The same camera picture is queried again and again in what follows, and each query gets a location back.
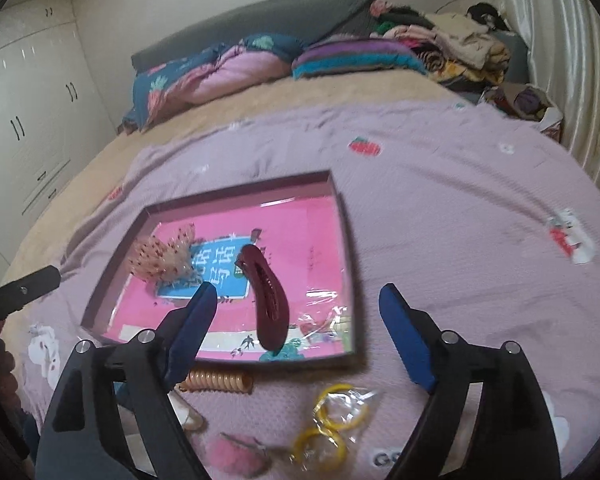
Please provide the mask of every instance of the pink box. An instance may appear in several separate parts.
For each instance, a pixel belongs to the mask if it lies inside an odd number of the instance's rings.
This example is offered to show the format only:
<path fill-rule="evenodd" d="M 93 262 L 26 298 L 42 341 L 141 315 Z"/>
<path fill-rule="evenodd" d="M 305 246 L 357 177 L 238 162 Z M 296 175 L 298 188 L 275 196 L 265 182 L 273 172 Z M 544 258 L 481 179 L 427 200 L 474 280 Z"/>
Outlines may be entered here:
<path fill-rule="evenodd" d="M 185 306 L 197 282 L 145 283 L 124 264 L 137 237 L 167 242 L 193 222 L 192 264 L 218 290 L 218 311 L 198 359 L 285 365 L 348 362 L 355 354 L 354 309 L 343 217 L 329 172 L 256 182 L 145 208 L 114 252 L 82 325 L 103 342 L 125 342 Z M 286 344 L 273 355 L 256 336 L 253 291 L 235 257 L 255 243 L 289 302 Z"/>

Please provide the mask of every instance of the purple blanket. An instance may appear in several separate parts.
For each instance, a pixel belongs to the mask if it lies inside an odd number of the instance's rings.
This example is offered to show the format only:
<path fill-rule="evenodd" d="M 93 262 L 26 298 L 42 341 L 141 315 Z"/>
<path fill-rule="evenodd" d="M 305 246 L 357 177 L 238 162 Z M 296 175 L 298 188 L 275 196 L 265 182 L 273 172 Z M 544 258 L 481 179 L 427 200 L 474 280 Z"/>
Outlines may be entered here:
<path fill-rule="evenodd" d="M 38 421 L 86 336 L 77 323 L 94 286 L 145 205 L 324 169 L 350 223 L 368 367 L 317 383 L 299 374 L 256 381 L 251 396 L 185 394 L 208 420 L 194 441 L 203 462 L 209 437 L 221 431 L 291 444 L 320 387 L 346 378 L 384 396 L 342 477 L 383 479 L 390 465 L 375 465 L 374 456 L 404 446 L 427 400 L 378 314 L 378 292 L 394 282 L 442 330 L 478 345 L 523 346 L 554 418 L 563 472 L 573 470 L 600 436 L 600 193 L 561 146 L 527 124 L 456 102 L 293 110 L 144 150 L 122 193 L 69 242 L 60 288 L 29 308 L 24 389 Z M 565 208 L 597 247 L 587 264 L 573 264 L 548 232 L 546 220 Z M 266 476 L 286 477 L 279 467 Z"/>

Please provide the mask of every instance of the satin curtain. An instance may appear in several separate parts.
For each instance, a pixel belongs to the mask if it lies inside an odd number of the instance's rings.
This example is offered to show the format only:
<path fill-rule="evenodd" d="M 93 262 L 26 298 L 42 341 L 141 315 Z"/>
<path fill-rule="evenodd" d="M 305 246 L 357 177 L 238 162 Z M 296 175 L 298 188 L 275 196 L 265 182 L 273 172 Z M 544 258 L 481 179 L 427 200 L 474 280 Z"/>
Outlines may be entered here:
<path fill-rule="evenodd" d="M 564 113 L 562 143 L 600 189 L 600 16 L 589 0 L 503 0 L 533 84 Z"/>

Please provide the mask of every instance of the beige mattress cover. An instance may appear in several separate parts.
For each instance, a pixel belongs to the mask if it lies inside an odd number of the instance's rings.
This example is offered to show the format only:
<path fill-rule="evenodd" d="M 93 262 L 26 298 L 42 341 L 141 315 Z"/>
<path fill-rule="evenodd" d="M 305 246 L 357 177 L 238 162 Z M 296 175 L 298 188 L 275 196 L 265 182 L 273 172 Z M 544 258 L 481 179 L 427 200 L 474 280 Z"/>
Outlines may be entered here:
<path fill-rule="evenodd" d="M 410 70 L 354 73 L 312 80 L 282 79 L 271 84 L 192 108 L 141 134 L 117 136 L 49 205 L 22 241 L 2 282 L 17 280 L 54 263 L 81 222 L 122 181 L 136 155 L 151 144 L 205 132 L 259 114 L 315 105 L 382 103 L 406 99 L 436 100 L 453 97 L 450 91 Z M 16 359 L 20 382 L 20 353 L 30 338 L 26 308 L 11 314 L 1 337 Z"/>

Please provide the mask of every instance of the orange coil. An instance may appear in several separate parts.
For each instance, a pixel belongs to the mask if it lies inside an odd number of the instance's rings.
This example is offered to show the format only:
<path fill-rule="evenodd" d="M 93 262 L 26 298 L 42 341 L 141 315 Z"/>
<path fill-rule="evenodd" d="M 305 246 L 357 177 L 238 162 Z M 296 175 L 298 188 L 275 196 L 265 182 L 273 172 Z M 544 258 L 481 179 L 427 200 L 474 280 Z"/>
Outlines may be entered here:
<path fill-rule="evenodd" d="M 250 394 L 253 379 L 245 372 L 220 372 L 212 370 L 192 370 L 178 385 L 181 392 L 197 390 L 216 390 L 219 392 L 235 392 Z"/>

